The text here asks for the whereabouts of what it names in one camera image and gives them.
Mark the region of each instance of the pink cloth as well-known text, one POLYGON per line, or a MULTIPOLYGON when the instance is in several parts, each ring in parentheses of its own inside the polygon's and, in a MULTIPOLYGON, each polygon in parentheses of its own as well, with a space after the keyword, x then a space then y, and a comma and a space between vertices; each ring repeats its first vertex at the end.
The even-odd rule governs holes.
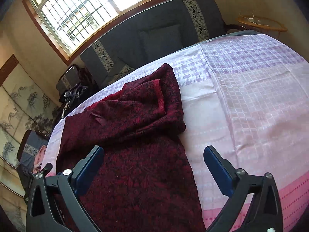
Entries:
POLYGON ((47 148, 47 146, 45 146, 45 145, 41 146, 39 152, 37 153, 37 155, 34 159, 33 173, 38 173, 40 171, 40 170, 37 171, 36 169, 41 168, 41 166, 39 166, 39 164, 42 164, 42 162, 43 162, 46 148, 47 148))

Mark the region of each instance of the purple checkered pattern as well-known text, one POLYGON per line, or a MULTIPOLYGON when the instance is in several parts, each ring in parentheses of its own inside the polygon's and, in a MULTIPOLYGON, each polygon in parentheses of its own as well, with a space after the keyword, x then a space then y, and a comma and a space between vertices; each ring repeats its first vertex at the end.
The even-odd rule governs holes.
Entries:
MULTIPOLYGON (((208 80, 211 77, 217 78, 220 74, 236 74, 270 66, 296 64, 302 61, 304 59, 292 49, 267 35, 218 38, 183 49, 135 70, 86 100, 69 116, 81 113, 89 105, 116 93, 122 89, 125 83, 153 73, 164 63, 173 67, 181 88, 208 80)), ((64 123, 65 119, 56 125, 45 155, 49 154, 50 149, 59 151, 64 123)))

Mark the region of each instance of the red fabric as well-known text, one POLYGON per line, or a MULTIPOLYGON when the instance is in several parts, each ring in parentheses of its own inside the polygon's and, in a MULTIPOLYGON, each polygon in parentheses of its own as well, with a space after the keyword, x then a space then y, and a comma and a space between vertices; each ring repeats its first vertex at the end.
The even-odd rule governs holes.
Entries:
POLYGON ((177 137, 184 130, 179 86, 164 64, 67 117, 57 170, 73 168, 100 145, 104 164, 81 202, 102 231, 204 232, 192 169, 177 137))

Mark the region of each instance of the sofa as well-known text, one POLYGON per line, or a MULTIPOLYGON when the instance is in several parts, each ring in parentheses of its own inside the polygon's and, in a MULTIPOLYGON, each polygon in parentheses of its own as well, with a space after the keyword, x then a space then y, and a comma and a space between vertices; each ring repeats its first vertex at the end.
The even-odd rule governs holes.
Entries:
POLYGON ((169 0, 123 21, 81 55, 100 89, 135 69, 229 29, 214 0, 169 0))

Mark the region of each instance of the decorative fabric trim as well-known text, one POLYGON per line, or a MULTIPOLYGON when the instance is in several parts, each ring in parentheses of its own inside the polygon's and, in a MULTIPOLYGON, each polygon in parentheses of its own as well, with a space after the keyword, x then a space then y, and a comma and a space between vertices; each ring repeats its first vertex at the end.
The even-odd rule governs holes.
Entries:
POLYGON ((123 78, 124 76, 128 75, 129 73, 131 73, 132 71, 134 71, 135 69, 125 65, 121 71, 119 72, 119 74, 113 76, 113 78, 111 79, 111 81, 108 82, 108 85, 111 85, 112 83, 118 81, 119 79, 123 78))
POLYGON ((114 66, 114 62, 107 53, 106 49, 104 49, 100 40, 95 41, 91 46, 95 53, 98 55, 101 62, 103 63, 107 72, 110 72, 114 66))
POLYGON ((205 19, 196 0, 182 0, 182 1, 184 2, 184 5, 186 5, 190 13, 199 41, 208 40, 209 34, 205 23, 205 19))
POLYGON ((34 148, 33 146, 26 144, 25 147, 24 147, 24 152, 35 157, 39 151, 36 148, 34 148))

